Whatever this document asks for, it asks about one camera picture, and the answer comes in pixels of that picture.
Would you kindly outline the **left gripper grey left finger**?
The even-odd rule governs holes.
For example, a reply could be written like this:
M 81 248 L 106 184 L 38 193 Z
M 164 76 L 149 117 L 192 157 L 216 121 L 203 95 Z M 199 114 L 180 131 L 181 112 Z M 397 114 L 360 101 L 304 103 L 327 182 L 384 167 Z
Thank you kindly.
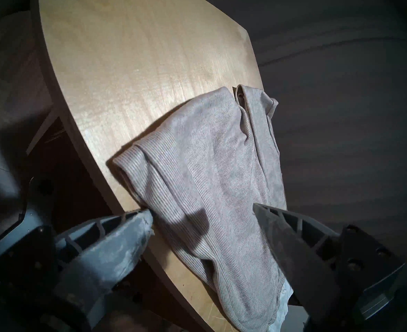
M 136 267 L 152 230 L 149 210 L 96 218 L 55 235 L 37 214 L 0 239 L 0 321 L 100 321 L 113 288 Z

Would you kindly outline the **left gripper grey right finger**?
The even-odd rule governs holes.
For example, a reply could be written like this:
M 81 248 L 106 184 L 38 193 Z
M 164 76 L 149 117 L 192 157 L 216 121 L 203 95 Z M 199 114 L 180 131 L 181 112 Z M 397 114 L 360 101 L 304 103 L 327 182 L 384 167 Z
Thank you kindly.
M 308 314 L 305 326 L 389 326 L 404 267 L 373 236 L 349 224 L 340 234 L 308 216 L 254 203 L 279 268 Z

